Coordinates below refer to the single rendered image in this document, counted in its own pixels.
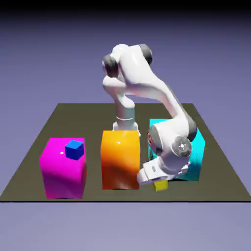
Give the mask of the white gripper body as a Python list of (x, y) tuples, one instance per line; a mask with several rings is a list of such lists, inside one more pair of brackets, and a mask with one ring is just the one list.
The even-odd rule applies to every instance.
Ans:
[(139, 185), (153, 184), (158, 180), (172, 180), (173, 175), (167, 174), (161, 169), (160, 158), (145, 162), (137, 174)]

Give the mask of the small yellow cube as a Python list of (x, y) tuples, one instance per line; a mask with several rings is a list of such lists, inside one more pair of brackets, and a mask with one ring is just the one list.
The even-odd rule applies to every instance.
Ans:
[(164, 191), (168, 189), (168, 180), (158, 179), (153, 181), (153, 188), (156, 192)]

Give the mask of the small blue cube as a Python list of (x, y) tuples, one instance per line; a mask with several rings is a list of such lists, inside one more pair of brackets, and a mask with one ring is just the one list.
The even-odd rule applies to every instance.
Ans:
[(65, 154), (67, 158), (79, 160), (84, 155), (83, 142), (71, 140), (65, 145)]

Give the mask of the large orange box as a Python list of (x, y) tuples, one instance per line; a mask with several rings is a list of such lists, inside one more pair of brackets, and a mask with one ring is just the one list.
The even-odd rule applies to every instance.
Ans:
[(138, 131), (105, 130), (100, 147), (102, 188), (138, 190), (141, 148)]

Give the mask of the large cyan box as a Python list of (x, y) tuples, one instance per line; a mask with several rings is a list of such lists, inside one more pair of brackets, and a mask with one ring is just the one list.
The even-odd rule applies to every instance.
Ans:
[(199, 181), (205, 148), (205, 140), (199, 128), (197, 128), (197, 134), (192, 141), (192, 148), (193, 150), (190, 156), (190, 165), (188, 171), (182, 175), (174, 177), (173, 180)]

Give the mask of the large magenta box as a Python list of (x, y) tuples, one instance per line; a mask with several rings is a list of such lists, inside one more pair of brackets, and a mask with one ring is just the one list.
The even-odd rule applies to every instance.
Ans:
[[(83, 142), (79, 160), (66, 157), (65, 145)], [(39, 159), (47, 199), (82, 199), (87, 178), (84, 138), (50, 138)]]

